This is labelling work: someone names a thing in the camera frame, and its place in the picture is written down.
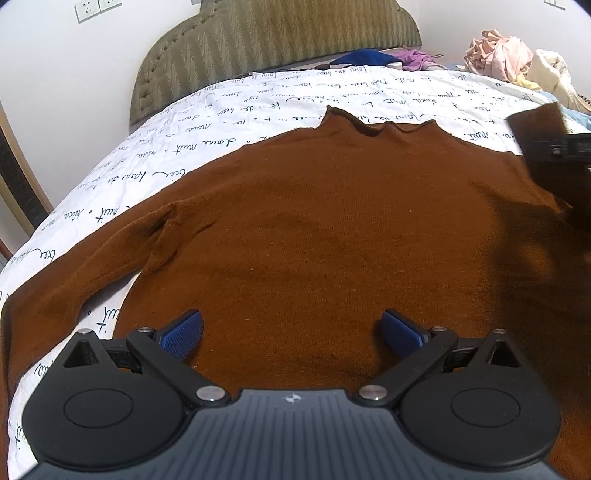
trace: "wall switch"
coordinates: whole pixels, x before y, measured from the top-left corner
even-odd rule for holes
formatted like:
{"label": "wall switch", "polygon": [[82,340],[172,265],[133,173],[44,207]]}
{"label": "wall switch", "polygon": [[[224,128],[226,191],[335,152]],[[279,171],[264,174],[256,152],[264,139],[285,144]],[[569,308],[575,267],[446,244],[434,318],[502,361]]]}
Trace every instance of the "wall switch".
{"label": "wall switch", "polygon": [[76,9],[76,15],[78,16],[78,23],[88,20],[90,17],[94,17],[96,14],[100,14],[98,0],[82,0],[74,5]]}
{"label": "wall switch", "polygon": [[100,11],[104,12],[105,10],[108,10],[109,8],[117,7],[118,5],[121,5],[122,3],[123,3],[123,0],[99,0]]}

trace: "pink clothing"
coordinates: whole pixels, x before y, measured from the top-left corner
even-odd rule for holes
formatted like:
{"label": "pink clothing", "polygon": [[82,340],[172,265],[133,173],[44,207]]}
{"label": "pink clothing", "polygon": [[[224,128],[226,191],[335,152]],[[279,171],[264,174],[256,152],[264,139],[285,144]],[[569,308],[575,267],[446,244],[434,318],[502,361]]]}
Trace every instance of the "pink clothing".
{"label": "pink clothing", "polygon": [[527,74],[532,52],[517,37],[502,37],[497,30],[485,30],[481,40],[472,40],[466,51],[469,72],[493,77],[504,82],[515,82],[520,74]]}

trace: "bed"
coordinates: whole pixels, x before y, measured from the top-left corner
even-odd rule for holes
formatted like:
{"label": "bed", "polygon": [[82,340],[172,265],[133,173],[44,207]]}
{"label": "bed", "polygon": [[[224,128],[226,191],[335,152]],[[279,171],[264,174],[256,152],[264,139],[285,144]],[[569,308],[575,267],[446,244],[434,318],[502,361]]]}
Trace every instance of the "bed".
{"label": "bed", "polygon": [[[474,74],[402,72],[387,67],[261,72],[351,51],[419,45],[409,14],[394,0],[330,2],[217,0],[164,35],[138,73],[133,133],[56,207],[0,273],[0,305],[22,283],[110,219],[187,172],[282,132],[317,127],[326,106],[368,124],[435,119],[447,132],[498,151],[520,153],[505,118],[549,103],[545,96]],[[565,117],[571,133],[586,132]],[[89,299],[77,328],[107,339],[137,276]],[[33,364],[10,407],[11,478],[35,459],[22,409],[68,338]]]}

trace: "yellow cloth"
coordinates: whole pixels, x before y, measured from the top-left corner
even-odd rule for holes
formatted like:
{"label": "yellow cloth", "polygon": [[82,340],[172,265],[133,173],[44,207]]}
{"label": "yellow cloth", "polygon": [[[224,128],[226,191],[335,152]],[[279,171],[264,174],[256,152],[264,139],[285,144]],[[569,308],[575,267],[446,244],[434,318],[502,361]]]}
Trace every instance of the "yellow cloth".
{"label": "yellow cloth", "polygon": [[511,82],[513,85],[518,85],[520,87],[529,88],[530,90],[541,90],[542,88],[536,82],[532,82],[525,78],[523,73],[520,73],[517,78]]}

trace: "wall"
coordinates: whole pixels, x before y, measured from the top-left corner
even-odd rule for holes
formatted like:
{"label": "wall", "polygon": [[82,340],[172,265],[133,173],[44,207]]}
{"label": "wall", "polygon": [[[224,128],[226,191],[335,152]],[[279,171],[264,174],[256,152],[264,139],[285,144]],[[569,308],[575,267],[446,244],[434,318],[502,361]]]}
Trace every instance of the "wall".
{"label": "wall", "polygon": [[0,197],[0,239],[13,254],[29,240],[29,236],[14,218],[2,197]]}
{"label": "wall", "polygon": [[0,99],[54,206],[129,134],[142,59],[200,7],[123,0],[78,24],[74,3],[9,0],[0,9]]}
{"label": "wall", "polygon": [[426,50],[462,58],[472,38],[496,28],[515,35],[535,51],[559,52],[569,66],[573,86],[591,98],[588,57],[591,17],[574,0],[562,0],[566,9],[544,0],[399,0],[416,20]]}

